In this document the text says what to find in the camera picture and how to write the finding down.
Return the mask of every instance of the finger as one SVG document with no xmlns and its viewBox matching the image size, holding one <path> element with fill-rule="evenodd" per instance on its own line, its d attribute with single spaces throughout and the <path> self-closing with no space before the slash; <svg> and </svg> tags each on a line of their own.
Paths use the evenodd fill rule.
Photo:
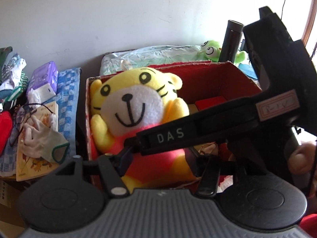
<svg viewBox="0 0 317 238">
<path fill-rule="evenodd" d="M 291 173 L 301 175 L 312 170 L 315 159 L 316 146 L 312 143 L 304 143 L 298 147 L 288 160 L 288 168 Z"/>
<path fill-rule="evenodd" d="M 40 121 L 39 119 L 37 119 L 35 115 L 32 115 L 32 116 L 31 116 L 31 119 L 32 119 L 32 121 L 34 122 L 35 128 L 36 128 L 37 130 L 40 130 L 41 127 L 42 127 L 42 126 L 41 126 L 42 121 Z"/>
<path fill-rule="evenodd" d="M 38 132 L 37 129 L 35 129 L 33 126 L 29 125 L 28 123 L 25 123 L 25 124 L 23 125 L 23 127 L 24 127 L 24 129 L 30 129 L 30 130 L 32 131 L 32 133 Z"/>
<path fill-rule="evenodd" d="M 26 146 L 33 146 L 35 140 L 32 139 L 32 131 L 30 128 L 25 129 L 25 137 L 24 137 L 24 144 Z"/>
<path fill-rule="evenodd" d="M 41 157 L 41 154 L 36 148 L 28 147 L 23 144 L 21 150 L 22 150 L 22 153 L 26 156 L 33 157 L 33 158 Z"/>
</svg>

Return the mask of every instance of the round black pad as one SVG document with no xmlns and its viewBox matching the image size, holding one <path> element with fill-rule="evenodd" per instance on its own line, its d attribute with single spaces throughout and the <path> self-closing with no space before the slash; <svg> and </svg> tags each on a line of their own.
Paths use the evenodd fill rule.
<svg viewBox="0 0 317 238">
<path fill-rule="evenodd" d="M 219 194 L 219 201 L 234 223 L 262 230 L 292 226 L 307 208 L 305 195 L 273 174 L 245 176 Z"/>
<path fill-rule="evenodd" d="M 73 176 L 48 176 L 22 193 L 19 211 L 33 229 L 59 233 L 97 218 L 104 207 L 100 190 Z"/>
</svg>

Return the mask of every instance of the frog plush eye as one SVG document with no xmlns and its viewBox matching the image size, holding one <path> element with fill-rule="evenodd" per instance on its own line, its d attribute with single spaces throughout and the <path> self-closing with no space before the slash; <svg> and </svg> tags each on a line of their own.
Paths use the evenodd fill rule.
<svg viewBox="0 0 317 238">
<path fill-rule="evenodd" d="M 151 80 L 151 74 L 148 72 L 142 72 L 139 76 L 139 80 L 141 84 L 146 84 Z"/>
<path fill-rule="evenodd" d="M 203 43 L 202 45 L 200 45 L 201 47 L 204 47 L 205 45 L 207 45 L 208 41 L 206 41 L 205 43 Z"/>
<path fill-rule="evenodd" d="M 105 86 L 103 86 L 100 90 L 100 94 L 104 97 L 108 96 L 110 93 L 110 86 L 108 84 L 106 84 Z"/>
<path fill-rule="evenodd" d="M 215 47 L 208 47 L 206 49 L 206 55 L 213 56 L 216 55 L 217 49 Z"/>
</svg>

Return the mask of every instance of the black cylinder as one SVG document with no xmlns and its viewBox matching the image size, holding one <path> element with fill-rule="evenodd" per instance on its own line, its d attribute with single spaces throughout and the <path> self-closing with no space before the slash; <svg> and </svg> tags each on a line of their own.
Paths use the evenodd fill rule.
<svg viewBox="0 0 317 238">
<path fill-rule="evenodd" d="M 234 20 L 228 20 L 226 34 L 224 36 L 222 49 L 218 62 L 230 61 L 234 63 L 242 37 L 244 25 Z"/>
</svg>

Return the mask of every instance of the gray ribbed panel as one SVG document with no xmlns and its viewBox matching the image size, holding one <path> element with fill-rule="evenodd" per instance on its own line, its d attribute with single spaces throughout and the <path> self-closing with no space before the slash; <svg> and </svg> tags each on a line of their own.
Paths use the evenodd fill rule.
<svg viewBox="0 0 317 238">
<path fill-rule="evenodd" d="M 65 234 L 43 234 L 31 229 L 22 238 L 302 238 L 299 228 L 278 233 L 257 233 L 229 222 L 211 200 L 189 190 L 136 190 L 111 200 L 100 217 L 88 226 Z"/>
</svg>

